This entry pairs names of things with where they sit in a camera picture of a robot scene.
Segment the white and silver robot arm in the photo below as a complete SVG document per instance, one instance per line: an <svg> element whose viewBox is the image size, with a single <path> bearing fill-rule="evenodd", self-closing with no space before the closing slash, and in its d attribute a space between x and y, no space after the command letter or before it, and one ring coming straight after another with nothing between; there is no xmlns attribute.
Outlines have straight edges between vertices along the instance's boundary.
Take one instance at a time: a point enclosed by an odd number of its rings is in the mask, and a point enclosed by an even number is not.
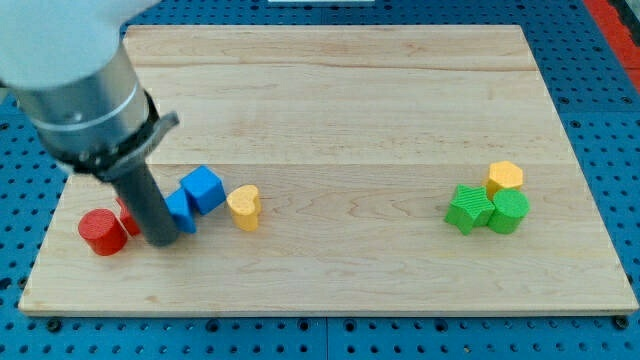
<svg viewBox="0 0 640 360"><path fill-rule="evenodd" d="M120 28L156 0L1 4L1 85L58 161L97 171L139 164L158 134Z"/></svg>

